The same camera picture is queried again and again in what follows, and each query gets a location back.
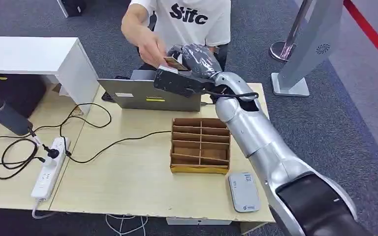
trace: cardboard box compartment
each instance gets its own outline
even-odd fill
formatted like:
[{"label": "cardboard box compartment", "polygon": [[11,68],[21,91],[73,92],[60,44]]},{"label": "cardboard box compartment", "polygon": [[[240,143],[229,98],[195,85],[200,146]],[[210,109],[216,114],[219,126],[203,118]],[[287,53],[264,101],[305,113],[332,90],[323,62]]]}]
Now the cardboard box compartment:
[{"label": "cardboard box compartment", "polygon": [[172,172],[226,174],[231,136],[216,118],[175,118],[172,124]]}]

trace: silver robotic arm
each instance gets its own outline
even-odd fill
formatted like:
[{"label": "silver robotic arm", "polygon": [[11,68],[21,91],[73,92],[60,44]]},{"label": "silver robotic arm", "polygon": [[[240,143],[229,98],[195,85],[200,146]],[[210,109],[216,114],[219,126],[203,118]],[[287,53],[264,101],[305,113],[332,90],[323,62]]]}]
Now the silver robotic arm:
[{"label": "silver robotic arm", "polygon": [[208,49],[179,48],[191,74],[161,66],[154,86],[186,97],[209,93],[258,175],[270,211],[286,236],[370,236],[356,222],[356,207],[336,182],[299,159],[262,112],[257,96],[237,74],[221,72]]},{"label": "silver robotic arm", "polygon": [[[231,72],[217,74],[215,84],[226,86],[234,94],[252,92]],[[257,109],[246,111],[243,105],[247,103],[254,103]],[[356,223],[350,196],[292,152],[262,112],[257,98],[220,97],[216,112],[251,162],[273,217],[286,235],[370,235]]]}]

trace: laptop lid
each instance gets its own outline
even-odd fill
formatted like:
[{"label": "laptop lid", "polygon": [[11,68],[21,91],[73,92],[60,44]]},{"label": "laptop lid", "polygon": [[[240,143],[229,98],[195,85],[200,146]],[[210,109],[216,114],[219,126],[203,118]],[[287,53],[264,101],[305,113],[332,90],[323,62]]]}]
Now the laptop lid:
[{"label": "laptop lid", "polygon": [[98,79],[109,95],[125,109],[199,112],[201,95],[190,98],[153,86],[155,71],[134,70],[130,80]]}]

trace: wire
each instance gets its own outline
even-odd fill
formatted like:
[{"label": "wire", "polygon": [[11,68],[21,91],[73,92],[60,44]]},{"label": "wire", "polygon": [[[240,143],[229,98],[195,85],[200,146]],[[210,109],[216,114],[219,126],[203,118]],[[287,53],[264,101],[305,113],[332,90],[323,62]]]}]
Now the wire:
[{"label": "wire", "polygon": [[[22,141],[27,141],[27,142],[30,142],[32,144],[34,144],[34,150],[32,151],[32,153],[29,155],[29,157],[23,161],[17,161],[17,162],[5,162],[4,159],[5,159],[5,156],[6,156],[6,153],[11,149],[11,147],[13,147],[15,144],[19,143],[19,142],[22,142]],[[6,179],[10,179],[14,176],[16,176],[17,174],[19,174],[25,167],[27,167],[27,165],[34,159],[39,159],[40,161],[44,162],[44,158],[42,157],[35,157],[35,155],[37,154],[38,152],[38,146],[37,144],[30,140],[30,139],[18,139],[16,141],[14,141],[13,143],[11,143],[4,151],[3,151],[3,154],[2,154],[2,157],[0,159],[0,165],[2,165],[3,167],[5,167],[6,169],[8,170],[15,170],[15,169],[18,169],[15,173],[13,173],[12,175],[10,176],[7,176],[7,177],[1,177],[0,176],[0,180],[6,180]]]},{"label": "wire", "polygon": [[[73,114],[73,112],[76,110],[76,108],[78,108],[78,107],[80,107],[80,106],[85,106],[85,105],[95,105],[95,106],[98,106],[98,107],[102,108],[104,111],[106,111],[106,113],[107,113],[108,116],[109,116],[109,120],[108,120],[108,122],[107,122],[106,124],[104,124],[104,125],[96,125],[96,124],[92,124],[92,123],[88,122],[86,119],[84,119],[84,118],[82,118],[82,117],[72,116],[72,114]],[[74,161],[74,162],[77,162],[77,163],[87,163],[87,162],[89,162],[89,161],[91,161],[91,160],[89,160],[89,161],[85,161],[85,162],[77,161],[77,160],[75,160],[75,159],[73,159],[73,158],[71,157],[71,153],[67,150],[66,137],[62,135],[62,128],[63,128],[63,125],[65,125],[65,124],[67,123],[67,121],[68,121],[69,119],[71,119],[71,118],[81,119],[81,120],[83,120],[86,124],[88,124],[88,125],[90,125],[90,126],[92,126],[92,127],[95,127],[95,128],[105,128],[105,127],[107,127],[107,126],[112,122],[112,116],[111,116],[111,113],[109,113],[109,111],[108,111],[106,108],[104,108],[104,107],[102,107],[101,105],[96,104],[96,103],[81,103],[81,104],[77,104],[77,105],[71,110],[71,112],[70,112],[69,115],[66,117],[66,119],[64,119],[63,122],[61,122],[61,123],[58,124],[58,125],[44,125],[44,126],[40,126],[40,127],[38,127],[37,129],[32,130],[28,135],[24,135],[24,136],[19,136],[19,137],[16,137],[16,136],[0,136],[0,138],[12,138],[12,139],[29,140],[29,139],[27,139],[27,137],[31,136],[32,134],[34,134],[35,132],[37,132],[37,131],[40,130],[40,129],[43,129],[43,128],[59,128],[59,135],[60,135],[60,137],[62,137],[63,140],[64,140],[64,149],[65,149],[66,156],[68,156],[68,157],[69,157],[72,161]]]},{"label": "wire", "polygon": [[[106,113],[108,114],[108,116],[109,116],[109,121],[108,121],[106,124],[104,124],[104,125],[96,125],[96,124],[92,124],[92,123],[88,122],[87,120],[85,120],[85,119],[82,118],[82,117],[72,116],[72,114],[73,114],[73,112],[76,110],[76,108],[78,108],[78,107],[80,107],[80,106],[84,106],[84,105],[95,105],[95,106],[98,106],[98,107],[102,108],[102,109],[103,109],[104,111],[106,111]],[[100,151],[99,151],[96,155],[94,155],[91,159],[86,160],[86,161],[78,161],[78,160],[74,159],[74,158],[72,157],[72,153],[69,152],[69,151],[67,150],[66,137],[63,136],[63,133],[62,133],[63,125],[65,125],[66,122],[67,122],[69,119],[71,119],[71,118],[78,118],[78,119],[81,119],[81,120],[83,120],[86,124],[88,124],[88,125],[90,125],[90,126],[92,126],[92,127],[95,127],[95,128],[105,128],[105,127],[107,127],[107,126],[112,122],[112,116],[111,116],[111,113],[109,113],[109,111],[108,111],[106,108],[104,108],[104,107],[102,107],[101,105],[96,104],[96,103],[81,103],[81,104],[77,104],[77,105],[71,110],[71,112],[69,113],[69,115],[67,116],[67,118],[64,119],[63,122],[62,122],[61,124],[59,124],[59,125],[45,125],[45,126],[41,126],[41,127],[38,127],[38,128],[35,129],[35,130],[32,130],[32,131],[30,132],[30,134],[25,135],[25,136],[22,136],[22,137],[0,136],[0,138],[21,138],[21,140],[28,140],[28,141],[34,143],[33,141],[27,139],[26,137],[31,136],[31,135],[34,134],[36,131],[38,131],[38,130],[40,130],[40,129],[43,129],[43,128],[59,128],[59,135],[60,135],[60,137],[62,137],[63,140],[64,140],[64,150],[65,150],[65,154],[66,154],[66,156],[69,157],[69,159],[72,160],[73,162],[76,162],[76,163],[79,163],[79,164],[85,164],[85,163],[91,162],[92,160],[94,160],[95,158],[97,158],[101,153],[103,153],[104,151],[106,151],[106,150],[108,150],[109,148],[111,148],[113,145],[118,144],[118,143],[120,143],[120,142],[127,141],[127,140],[139,140],[139,139],[144,139],[144,138],[146,138],[146,137],[148,137],[148,136],[151,136],[151,135],[154,135],[154,134],[170,133],[170,132],[171,132],[171,131],[158,131],[158,132],[149,133],[149,134],[144,135],[144,136],[139,137],[139,138],[125,138],[125,139],[121,139],[121,140],[118,140],[118,141],[116,141],[116,142],[111,143],[109,146],[107,146],[107,147],[105,147],[104,149],[100,150]]]},{"label": "wire", "polygon": [[118,140],[116,142],[113,142],[111,143],[109,146],[105,147],[104,149],[100,150],[96,155],[94,155],[91,159],[87,160],[87,161],[78,161],[78,160],[75,160],[73,159],[72,157],[70,157],[70,159],[76,163],[80,163],[80,164],[84,164],[84,163],[88,163],[92,160],[94,160],[95,158],[97,158],[101,153],[103,153],[104,151],[108,150],[110,147],[112,147],[113,145],[115,144],[119,144],[120,142],[123,142],[123,141],[126,141],[126,140],[139,140],[139,139],[144,139],[146,137],[149,137],[151,135],[154,135],[154,134],[161,134],[161,133],[170,133],[171,131],[157,131],[157,132],[153,132],[153,133],[150,133],[150,134],[147,134],[147,135],[144,135],[142,137],[139,137],[139,138],[126,138],[126,139],[121,139],[121,140]]},{"label": "wire", "polygon": [[[105,110],[105,111],[107,112],[108,116],[109,116],[109,121],[108,121],[108,123],[106,123],[105,125],[102,125],[102,126],[98,126],[98,125],[95,125],[95,124],[89,123],[87,120],[85,120],[85,119],[82,118],[82,117],[72,116],[72,114],[73,114],[73,112],[76,110],[76,108],[78,108],[78,107],[80,107],[80,106],[84,106],[84,105],[95,105],[95,106],[98,106],[98,107],[102,108],[103,110]],[[85,123],[87,123],[87,124],[89,124],[89,125],[91,125],[91,126],[93,126],[93,127],[95,127],[95,128],[104,128],[104,127],[108,126],[108,125],[111,123],[111,121],[112,121],[112,117],[111,117],[111,114],[109,113],[109,111],[108,111],[106,108],[102,107],[101,105],[96,104],[96,103],[81,103],[81,104],[77,104],[77,105],[71,110],[71,112],[69,113],[69,115],[67,116],[67,118],[64,119],[63,122],[62,122],[61,124],[58,124],[58,125],[44,125],[44,126],[40,126],[40,127],[38,127],[37,129],[33,130],[33,132],[31,132],[31,133],[29,133],[29,134],[27,134],[27,135],[24,135],[24,136],[18,136],[18,137],[17,137],[17,136],[0,136],[0,138],[11,138],[11,139],[22,139],[22,138],[27,138],[27,137],[31,136],[32,133],[35,133],[35,132],[37,132],[37,131],[40,130],[40,129],[44,129],[44,128],[58,128],[58,127],[61,128],[61,127],[62,127],[63,125],[65,125],[66,122],[67,122],[69,119],[71,119],[71,118],[78,118],[78,119],[81,119],[81,120],[83,120]]]},{"label": "wire", "polygon": [[46,214],[46,215],[36,215],[35,214],[35,211],[38,209],[38,206],[43,202],[43,199],[37,199],[35,201],[35,205],[34,207],[32,208],[32,212],[31,212],[31,216],[34,218],[34,219],[44,219],[44,218],[47,218],[47,217],[50,217],[50,216],[53,216],[55,214],[57,214],[58,212],[51,212],[49,214]]},{"label": "wire", "polygon": [[141,220],[141,226],[140,227],[137,227],[137,228],[135,228],[133,230],[130,230],[130,231],[124,232],[124,233],[122,233],[122,228],[123,228],[124,220],[127,219],[127,218],[122,218],[121,219],[120,230],[118,231],[114,227],[112,227],[111,224],[109,224],[109,222],[108,222],[108,216],[111,216],[111,215],[109,215],[109,214],[105,215],[105,222],[106,222],[106,224],[108,225],[108,227],[110,227],[114,232],[116,232],[120,236],[130,234],[130,233],[135,232],[135,231],[137,231],[137,230],[139,230],[141,228],[143,229],[144,236],[146,236],[146,228],[145,228],[145,226],[146,226],[147,222],[149,221],[149,218],[147,216],[146,216],[146,221],[145,222],[143,222],[143,217],[140,216],[140,220]]},{"label": "wire", "polygon": [[207,106],[207,105],[215,105],[215,104],[209,103],[209,102],[201,102],[201,106]]},{"label": "wire", "polygon": [[240,98],[240,97],[249,97],[249,96],[254,96],[254,98],[258,98],[258,93],[257,92],[247,92],[247,93],[242,93],[242,94],[221,94],[221,93],[216,93],[216,92],[211,92],[207,90],[203,90],[202,92],[215,96],[215,97],[234,97],[234,98]]},{"label": "wire", "polygon": [[131,217],[117,217],[117,216],[114,216],[114,215],[111,215],[111,214],[107,214],[108,216],[111,216],[112,218],[114,219],[119,219],[119,220],[130,220],[130,219],[134,219],[135,218],[135,215],[131,216]]}]

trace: floor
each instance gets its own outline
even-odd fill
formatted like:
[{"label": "floor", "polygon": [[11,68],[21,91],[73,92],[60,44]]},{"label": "floor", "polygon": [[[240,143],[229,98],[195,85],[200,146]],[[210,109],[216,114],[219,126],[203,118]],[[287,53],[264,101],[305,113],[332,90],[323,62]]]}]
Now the floor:
[{"label": "floor", "polygon": [[[92,1],[84,16],[65,19],[55,0],[0,0],[0,36],[77,36],[101,78],[129,76],[141,60],[120,32],[127,2]],[[353,2],[378,29],[378,0]],[[344,12],[339,49],[307,77],[311,96],[274,96],[270,74],[283,64],[269,57],[268,48],[286,37],[297,9],[294,0],[232,0],[227,70],[263,83],[271,121],[286,143],[343,186],[359,221],[378,236],[378,52]],[[0,235],[114,235],[103,215],[60,213],[35,221],[28,211],[0,209],[0,222]],[[147,235],[162,236],[238,235],[237,224],[172,227],[156,218],[147,229]],[[281,233],[269,224],[251,235]]]}]

